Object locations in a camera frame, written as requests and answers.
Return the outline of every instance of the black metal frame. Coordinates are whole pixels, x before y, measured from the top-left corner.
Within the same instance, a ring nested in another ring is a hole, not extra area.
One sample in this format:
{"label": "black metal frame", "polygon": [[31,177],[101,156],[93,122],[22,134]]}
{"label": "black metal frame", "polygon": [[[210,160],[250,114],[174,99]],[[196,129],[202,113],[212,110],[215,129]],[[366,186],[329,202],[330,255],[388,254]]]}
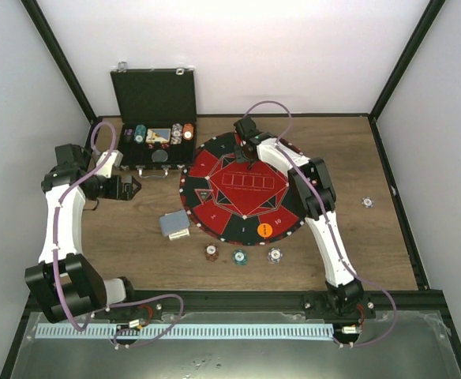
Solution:
{"label": "black metal frame", "polygon": [[[390,100],[397,84],[404,75],[407,67],[409,66],[414,54],[422,43],[430,26],[434,22],[437,14],[439,13],[445,0],[431,0],[419,20],[415,30],[413,31],[399,61],[395,65],[391,76],[388,78],[386,85],[381,91],[376,104],[371,110],[370,114],[302,114],[302,116],[318,116],[318,117],[341,117],[341,116],[362,116],[367,117],[369,120],[370,128],[377,146],[377,151],[383,166],[385,178],[391,192],[392,201],[399,219],[399,225],[403,232],[404,241],[406,243],[407,252],[410,256],[411,266],[415,275],[415,279],[420,291],[393,291],[397,307],[399,310],[437,310],[443,318],[444,324],[450,328],[451,336],[450,342],[455,352],[459,368],[461,370],[461,343],[457,335],[455,326],[453,325],[452,317],[444,300],[442,291],[429,289],[429,281],[425,274],[422,261],[418,254],[418,250],[414,243],[414,238],[411,233],[410,226],[404,212],[403,204],[399,195],[399,191],[395,184],[392,174],[392,169],[388,162],[384,146],[381,142],[380,134],[377,128],[376,121],[385,108],[387,102]],[[25,9],[28,11],[29,16],[32,18],[34,25],[37,27],[39,34],[42,36],[43,41],[51,52],[55,62],[57,63],[62,75],[66,79],[69,87],[71,88],[77,102],[80,104],[81,109],[85,113],[91,130],[95,125],[102,120],[103,117],[97,118],[92,106],[87,100],[83,89],[81,88],[76,75],[71,69],[64,52],[58,44],[54,33],[43,15],[36,0],[22,0]],[[207,114],[201,116],[219,116],[219,117],[241,117],[240,114]],[[255,114],[254,117],[278,117],[278,114]],[[88,134],[87,148],[90,142],[90,133]],[[160,295],[162,291],[136,291],[135,299],[150,298],[155,295]],[[327,310],[320,309],[316,306],[311,306],[306,309],[305,304],[320,303],[327,292],[326,291],[177,291],[177,294],[184,298],[186,304],[186,312],[223,312],[223,311],[236,311],[236,312],[253,312],[253,311],[304,311],[308,318],[324,318],[327,322],[341,322],[341,318],[332,318],[327,315]],[[370,291],[365,293],[365,300],[371,301],[374,304],[374,310],[390,310],[391,305],[388,299],[380,292]],[[162,311],[174,312],[178,309],[176,301],[166,299],[163,301]],[[1,378],[9,378],[17,358],[18,349],[21,345],[22,337],[25,328],[27,327],[28,317],[31,312],[40,312],[34,298],[31,296],[27,301],[24,313],[18,325],[17,333],[14,337],[11,349],[9,351],[6,363],[4,365]]]}
{"label": "black metal frame", "polygon": [[378,100],[371,110],[371,117],[373,119],[377,120],[380,117],[381,112],[383,112],[383,109],[392,97],[395,87],[397,87],[397,84],[400,82],[407,67],[410,65],[411,60],[422,44],[425,35],[429,31],[434,20],[436,20],[437,14],[443,7],[444,2],[445,0],[430,0],[429,4],[427,4],[422,17],[420,17],[420,21],[417,23],[416,28],[406,44],[406,47],[404,47],[403,53],[400,55],[399,60],[395,64],[392,74],[388,78],[387,83],[381,90],[381,94],[378,96]]}

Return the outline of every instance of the wooden table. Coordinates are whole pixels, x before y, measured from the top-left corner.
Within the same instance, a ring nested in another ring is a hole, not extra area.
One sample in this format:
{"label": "wooden table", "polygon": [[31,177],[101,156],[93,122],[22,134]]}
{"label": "wooden table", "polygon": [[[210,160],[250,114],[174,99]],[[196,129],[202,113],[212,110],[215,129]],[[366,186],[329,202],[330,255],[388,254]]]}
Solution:
{"label": "wooden table", "polygon": [[[233,130],[236,120],[199,118],[197,143]],[[283,117],[255,120],[259,129],[275,134],[286,125]],[[117,131],[122,128],[119,118],[108,121]],[[286,139],[307,156],[325,160],[337,194],[339,229],[357,272],[390,290],[417,289],[367,119],[299,117]],[[111,133],[103,128],[98,148],[109,147],[110,140]],[[179,179],[179,171],[171,171],[166,179],[139,179],[143,188],[132,201],[101,200],[97,211],[84,212],[84,254],[104,279],[127,276],[137,289],[326,289],[324,265],[306,225],[279,242],[246,248],[246,266],[232,261],[236,246],[211,238],[193,224],[189,238],[164,238],[159,217],[182,209]],[[364,208],[363,197],[371,197],[374,206]],[[93,205],[89,201],[86,207]],[[219,247],[216,262],[205,259],[208,243]],[[273,246],[283,250],[277,265],[267,260]]]}

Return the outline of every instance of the circular game mat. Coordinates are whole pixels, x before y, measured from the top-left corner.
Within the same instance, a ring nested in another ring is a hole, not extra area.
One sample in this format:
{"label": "circular game mat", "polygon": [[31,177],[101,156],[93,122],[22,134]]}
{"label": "circular game mat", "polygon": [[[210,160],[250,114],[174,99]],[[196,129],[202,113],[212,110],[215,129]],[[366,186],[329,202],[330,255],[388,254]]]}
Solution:
{"label": "circular game mat", "polygon": [[288,179],[264,162],[237,163],[236,142],[236,133],[225,133],[196,150],[194,165],[180,181],[187,214],[223,242],[265,245],[291,235],[304,221],[295,214]]}

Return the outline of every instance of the small box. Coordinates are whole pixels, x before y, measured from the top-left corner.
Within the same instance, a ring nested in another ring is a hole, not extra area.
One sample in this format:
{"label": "small box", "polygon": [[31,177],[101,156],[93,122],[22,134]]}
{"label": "small box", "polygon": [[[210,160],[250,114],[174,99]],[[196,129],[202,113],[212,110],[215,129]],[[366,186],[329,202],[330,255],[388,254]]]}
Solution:
{"label": "small box", "polygon": [[188,237],[190,221],[184,210],[168,213],[159,218],[160,231],[164,237],[172,241],[181,237]]}

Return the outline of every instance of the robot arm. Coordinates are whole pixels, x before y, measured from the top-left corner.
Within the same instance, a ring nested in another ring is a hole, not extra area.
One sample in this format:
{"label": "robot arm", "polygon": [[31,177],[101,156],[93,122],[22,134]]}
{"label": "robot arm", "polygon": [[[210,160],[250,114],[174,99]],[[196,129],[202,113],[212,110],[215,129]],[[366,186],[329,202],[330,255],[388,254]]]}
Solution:
{"label": "robot arm", "polygon": [[[332,308],[338,313],[353,310],[356,302],[363,296],[362,284],[348,271],[347,267],[355,272],[348,259],[343,241],[339,233],[335,215],[335,191],[328,174],[327,167],[322,159],[309,159],[293,151],[288,146],[278,143],[276,137],[270,133],[261,133],[257,130],[251,118],[243,118],[234,124],[241,139],[241,144],[235,146],[238,162],[260,160],[273,166],[288,177],[290,187],[294,188],[297,195],[298,214],[305,217],[305,222],[312,231],[322,256],[325,268],[326,284],[329,289],[329,301]],[[285,158],[282,150],[294,162],[308,180],[311,181],[324,202],[328,222],[332,226],[334,238],[324,217],[320,204],[311,193],[309,187]],[[347,264],[342,263],[336,250],[334,239],[337,241],[339,252]]]}
{"label": "robot arm", "polygon": [[[58,214],[58,267],[61,273],[65,300],[73,316],[102,309],[130,296],[132,287],[126,278],[103,280],[84,258],[81,247],[81,216],[87,198],[98,197],[130,200],[141,189],[131,175],[122,178],[112,175],[113,167],[120,164],[122,154],[105,152],[111,156],[92,177],[71,190]],[[86,174],[86,162],[77,145],[67,144],[55,148],[57,166],[42,183],[48,205],[47,232],[43,251],[37,266],[25,270],[25,282],[50,322],[66,319],[60,299],[54,290],[53,248],[54,214],[59,199],[76,180]]]}

